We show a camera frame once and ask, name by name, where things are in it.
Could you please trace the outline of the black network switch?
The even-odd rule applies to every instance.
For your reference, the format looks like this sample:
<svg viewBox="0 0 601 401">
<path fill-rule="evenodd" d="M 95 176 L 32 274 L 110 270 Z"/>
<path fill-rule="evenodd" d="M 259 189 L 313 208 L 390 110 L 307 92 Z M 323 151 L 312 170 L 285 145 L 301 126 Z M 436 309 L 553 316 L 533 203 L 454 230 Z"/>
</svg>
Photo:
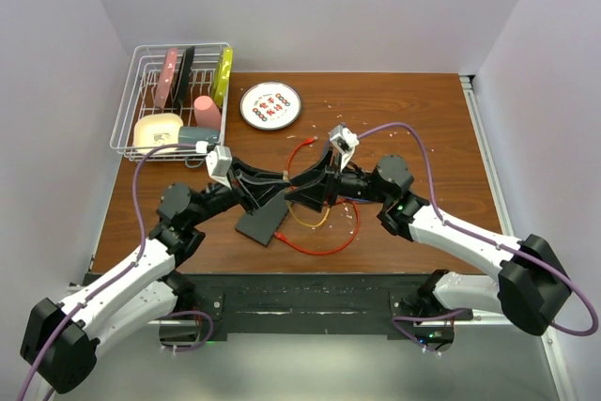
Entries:
<svg viewBox="0 0 601 401">
<path fill-rule="evenodd" d="M 268 247 L 288 214 L 285 193 L 280 192 L 254 213 L 244 213 L 235 230 L 247 239 Z"/>
</svg>

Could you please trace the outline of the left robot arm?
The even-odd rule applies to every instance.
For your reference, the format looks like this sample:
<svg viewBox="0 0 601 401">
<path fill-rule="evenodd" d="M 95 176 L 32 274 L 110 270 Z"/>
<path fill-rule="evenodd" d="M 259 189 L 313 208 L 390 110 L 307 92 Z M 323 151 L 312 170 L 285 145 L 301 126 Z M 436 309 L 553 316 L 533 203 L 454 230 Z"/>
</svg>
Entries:
<svg viewBox="0 0 601 401">
<path fill-rule="evenodd" d="M 138 247 L 99 279 L 59 302 L 45 298 L 31 310 L 20 349 L 29 364 L 17 394 L 23 400 L 34 376 L 54 393 L 68 393 L 92 372 L 111 347 L 164 317 L 193 315 L 193 289 L 177 267 L 200 246 L 197 226 L 235 206 L 255 213 L 289 183 L 217 147 L 206 157 L 211 183 L 196 191 L 168 186 L 157 208 L 158 223 L 140 230 Z"/>
</svg>

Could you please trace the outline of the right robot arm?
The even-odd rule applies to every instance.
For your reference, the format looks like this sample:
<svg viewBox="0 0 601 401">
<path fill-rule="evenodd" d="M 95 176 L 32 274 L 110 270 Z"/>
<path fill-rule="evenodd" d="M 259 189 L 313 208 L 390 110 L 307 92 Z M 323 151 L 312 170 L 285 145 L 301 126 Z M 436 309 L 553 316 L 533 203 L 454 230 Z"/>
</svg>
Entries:
<svg viewBox="0 0 601 401">
<path fill-rule="evenodd" d="M 415 194 L 414 177 L 397 155 L 382 157 L 370 172 L 343 167 L 328 150 L 321 160 L 291 178 L 286 199 L 314 211 L 340 197 L 382 205 L 378 219 L 393 236 L 433 246 L 482 272 L 469 277 L 444 272 L 432 277 L 418 297 L 421 313 L 441 318 L 472 308 L 505 315 L 515 326 L 540 336 L 572 293 L 567 273 L 547 240 L 499 235 L 459 220 Z"/>
</svg>

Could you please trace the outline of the round patterned plate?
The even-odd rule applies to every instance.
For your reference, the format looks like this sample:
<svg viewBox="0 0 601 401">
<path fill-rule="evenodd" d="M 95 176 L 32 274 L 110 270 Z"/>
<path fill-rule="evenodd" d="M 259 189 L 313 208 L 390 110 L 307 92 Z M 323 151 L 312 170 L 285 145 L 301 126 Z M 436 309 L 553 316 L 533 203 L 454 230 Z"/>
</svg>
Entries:
<svg viewBox="0 0 601 401">
<path fill-rule="evenodd" d="M 301 97 L 292 87 L 265 82 L 248 89 L 240 100 L 244 121 L 261 131 L 278 131 L 290 126 L 301 114 Z"/>
</svg>

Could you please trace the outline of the pink cup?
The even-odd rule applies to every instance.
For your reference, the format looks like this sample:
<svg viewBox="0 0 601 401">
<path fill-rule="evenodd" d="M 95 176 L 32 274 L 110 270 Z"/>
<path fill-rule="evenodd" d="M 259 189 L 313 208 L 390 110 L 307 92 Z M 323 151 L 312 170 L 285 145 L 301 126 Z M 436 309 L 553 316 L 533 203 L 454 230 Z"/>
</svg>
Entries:
<svg viewBox="0 0 601 401">
<path fill-rule="evenodd" d="M 219 107 L 210 96 L 198 96 L 193 101 L 196 125 L 201 128 L 221 129 L 222 115 Z"/>
</svg>

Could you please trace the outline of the yellow-green plate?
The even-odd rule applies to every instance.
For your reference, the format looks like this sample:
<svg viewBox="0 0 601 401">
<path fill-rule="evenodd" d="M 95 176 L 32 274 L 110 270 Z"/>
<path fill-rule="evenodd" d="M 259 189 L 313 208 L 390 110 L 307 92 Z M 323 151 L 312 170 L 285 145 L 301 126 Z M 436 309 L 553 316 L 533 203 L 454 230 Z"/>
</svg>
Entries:
<svg viewBox="0 0 601 401">
<path fill-rule="evenodd" d="M 219 107 L 222 107 L 223 105 L 225 92 L 228 88 L 233 55 L 234 50 L 232 47 L 227 46 L 223 48 L 214 73 L 210 96 Z"/>
</svg>

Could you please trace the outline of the cream square bowl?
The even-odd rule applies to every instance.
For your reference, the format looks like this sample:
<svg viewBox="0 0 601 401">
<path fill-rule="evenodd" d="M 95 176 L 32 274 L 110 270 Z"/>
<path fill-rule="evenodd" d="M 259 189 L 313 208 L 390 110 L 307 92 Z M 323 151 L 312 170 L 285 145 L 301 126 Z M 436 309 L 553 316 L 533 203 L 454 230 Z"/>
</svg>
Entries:
<svg viewBox="0 0 601 401">
<path fill-rule="evenodd" d="M 146 155 L 154 147 L 177 144 L 182 127 L 182 118 L 172 113 L 143 116 L 134 126 L 133 149 Z"/>
</svg>

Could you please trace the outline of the pink plate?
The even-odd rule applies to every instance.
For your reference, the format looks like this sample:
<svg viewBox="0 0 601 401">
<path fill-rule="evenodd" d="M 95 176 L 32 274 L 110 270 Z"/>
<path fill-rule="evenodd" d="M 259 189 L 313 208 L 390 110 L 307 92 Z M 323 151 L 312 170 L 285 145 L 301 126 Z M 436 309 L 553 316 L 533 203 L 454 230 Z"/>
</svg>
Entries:
<svg viewBox="0 0 601 401">
<path fill-rule="evenodd" d="M 176 65 L 177 48 L 173 47 L 170 48 L 165 55 L 154 97 L 154 106 L 161 110 L 165 107 L 170 96 L 175 77 Z"/>
</svg>

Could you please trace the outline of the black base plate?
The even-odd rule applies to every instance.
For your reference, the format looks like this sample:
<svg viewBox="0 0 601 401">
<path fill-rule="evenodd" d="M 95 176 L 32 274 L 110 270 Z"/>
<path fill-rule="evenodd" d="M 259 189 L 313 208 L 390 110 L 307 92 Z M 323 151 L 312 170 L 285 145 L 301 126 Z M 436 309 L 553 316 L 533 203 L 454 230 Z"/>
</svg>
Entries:
<svg viewBox="0 0 601 401">
<path fill-rule="evenodd" d="M 187 279 L 194 285 L 193 298 L 179 308 L 208 318 L 160 322 L 165 346 L 203 338 L 224 341 L 236 333 L 383 335 L 392 340 L 413 334 L 444 351 L 460 327 L 476 322 L 474 311 L 426 322 L 444 312 L 418 304 L 431 285 L 426 274 L 190 274 Z"/>
</svg>

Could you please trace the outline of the aluminium frame rail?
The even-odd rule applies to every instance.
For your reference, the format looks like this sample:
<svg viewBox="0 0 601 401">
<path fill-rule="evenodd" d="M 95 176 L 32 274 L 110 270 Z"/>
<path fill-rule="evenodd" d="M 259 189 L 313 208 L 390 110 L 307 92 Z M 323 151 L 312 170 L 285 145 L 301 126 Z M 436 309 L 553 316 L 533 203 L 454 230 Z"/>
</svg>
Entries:
<svg viewBox="0 0 601 401">
<path fill-rule="evenodd" d="M 93 284 L 32 309 L 20 350 L 31 373 L 42 376 L 53 393 L 67 393 L 105 350 L 152 320 L 195 320 L 206 342 L 216 316 L 194 308 L 194 286 L 178 266 L 203 241 L 199 224 L 237 206 L 249 217 L 261 216 L 275 200 L 314 211 L 342 197 L 378 203 L 388 233 L 439 248 L 479 270 L 476 276 L 434 272 L 413 298 L 410 322 L 442 321 L 476 309 L 500 313 L 534 336 L 554 326 L 576 289 L 545 239 L 498 235 L 456 219 L 433 197 L 412 190 L 413 175 L 402 157 L 385 155 L 370 171 L 357 166 L 352 157 L 359 143 L 358 134 L 335 127 L 319 161 L 294 177 L 253 167 L 224 146 L 191 144 L 205 158 L 209 185 L 202 191 L 169 186 L 157 225 L 142 230 L 135 251 Z"/>
</svg>

